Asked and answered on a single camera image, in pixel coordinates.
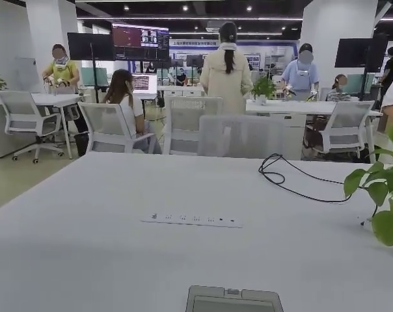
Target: electrical cord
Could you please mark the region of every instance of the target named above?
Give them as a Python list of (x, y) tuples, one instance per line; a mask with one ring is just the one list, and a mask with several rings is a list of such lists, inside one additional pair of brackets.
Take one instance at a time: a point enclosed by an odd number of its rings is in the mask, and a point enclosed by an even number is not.
[[(323, 181), (323, 182), (329, 182), (329, 183), (334, 183), (334, 184), (339, 184), (339, 185), (343, 185), (344, 183), (342, 182), (337, 182), (337, 181), (333, 181), (333, 180), (328, 180), (328, 179), (322, 179), (320, 177), (315, 177), (311, 174), (306, 173), (305, 171), (302, 171), (300, 168), (296, 167), (294, 164), (291, 164), (289, 161), (287, 161), (283, 155), (279, 155), (277, 153), (274, 153), (270, 156), (268, 156), (268, 158), (266, 158), (263, 162), (262, 165), (259, 167), (259, 173), (263, 175), (263, 177), (268, 180), (268, 182), (280, 187), (281, 189), (287, 190), (288, 192), (291, 192), (292, 194), (296, 194), (298, 196), (301, 196), (303, 198), (307, 198), (309, 200), (314, 200), (317, 202), (321, 202), (321, 203), (344, 203), (347, 202), (350, 198), (351, 195), (348, 196), (347, 198), (343, 199), (343, 200), (322, 200), (319, 198), (314, 198), (305, 194), (301, 194), (295, 190), (291, 190), (290, 188), (287, 188), (285, 186), (283, 186), (283, 184), (286, 181), (286, 178), (283, 174), (280, 174), (278, 172), (272, 172), (272, 171), (266, 171), (267, 168), (269, 168), (271, 165), (273, 165), (275, 162), (279, 161), (279, 160), (283, 160), (285, 161), (287, 164), (289, 164), (290, 166), (294, 167), (296, 170), (302, 172), (304, 175), (308, 176), (308, 177), (312, 177), (314, 179), (317, 179), (319, 181)], [(270, 176), (278, 176), (282, 179), (282, 181), (273, 181), (273, 179), (270, 178)]]

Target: white power outlet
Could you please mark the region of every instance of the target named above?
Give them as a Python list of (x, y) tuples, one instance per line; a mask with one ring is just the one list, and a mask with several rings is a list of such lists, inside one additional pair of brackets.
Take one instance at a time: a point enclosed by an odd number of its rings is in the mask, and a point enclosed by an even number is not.
[(187, 224), (192, 226), (217, 226), (220, 228), (242, 228), (243, 223), (233, 218), (216, 218), (211, 216), (200, 216), (198, 214), (168, 214), (154, 213), (146, 216), (142, 222), (168, 223), (168, 224)]

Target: yellow shirt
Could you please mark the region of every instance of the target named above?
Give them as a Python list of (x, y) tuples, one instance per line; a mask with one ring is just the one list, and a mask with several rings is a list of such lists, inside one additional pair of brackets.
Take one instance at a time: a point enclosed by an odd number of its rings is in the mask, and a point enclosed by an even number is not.
[(55, 81), (55, 84), (58, 83), (59, 79), (62, 79), (64, 81), (71, 80), (72, 78), (74, 78), (74, 72), (76, 70), (76, 63), (72, 60), (69, 60), (68, 63), (66, 63), (66, 67), (63, 69), (57, 68), (54, 62), (52, 62), (46, 69), (48, 73), (53, 73), (53, 80)]

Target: beige coat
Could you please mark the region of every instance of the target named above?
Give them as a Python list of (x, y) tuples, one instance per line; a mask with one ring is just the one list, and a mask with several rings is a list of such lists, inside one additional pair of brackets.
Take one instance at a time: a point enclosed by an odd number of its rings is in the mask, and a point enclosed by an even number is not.
[[(234, 70), (227, 75), (224, 51), (234, 50)], [(244, 114), (246, 110), (245, 94), (253, 88), (249, 63), (235, 44), (221, 44), (220, 48), (210, 53), (204, 62), (200, 77), (201, 85), (211, 98), (223, 98), (223, 114)]]

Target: ceiling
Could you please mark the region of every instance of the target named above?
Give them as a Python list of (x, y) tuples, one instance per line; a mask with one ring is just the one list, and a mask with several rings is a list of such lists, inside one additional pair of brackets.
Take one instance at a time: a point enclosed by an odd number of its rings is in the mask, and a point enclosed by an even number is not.
[[(126, 23), (139, 25), (168, 27), (171, 33), (205, 32), (207, 20), (167, 20), (160, 18), (211, 18), (225, 17), (233, 20), (241, 27), (239, 33), (277, 33), (280, 35), (243, 36), (246, 38), (270, 38), (279, 40), (297, 40), (301, 36), (301, 21), (293, 20), (236, 20), (240, 18), (274, 17), (274, 18), (302, 18), (303, 9), (311, 0), (225, 0), (225, 1), (158, 1), (158, 2), (86, 2), (77, 3), (77, 15), (81, 17), (113, 17), (133, 18), (124, 20)], [(378, 11), (386, 3), (379, 1)], [(393, 17), (393, 6), (385, 17)], [(109, 21), (100, 20), (85, 22), (99, 23), (103, 27), (110, 26)], [(393, 22), (381, 22), (376, 29), (377, 33), (386, 33), (393, 40)], [(173, 38), (215, 38), (205, 34), (172, 35)]]

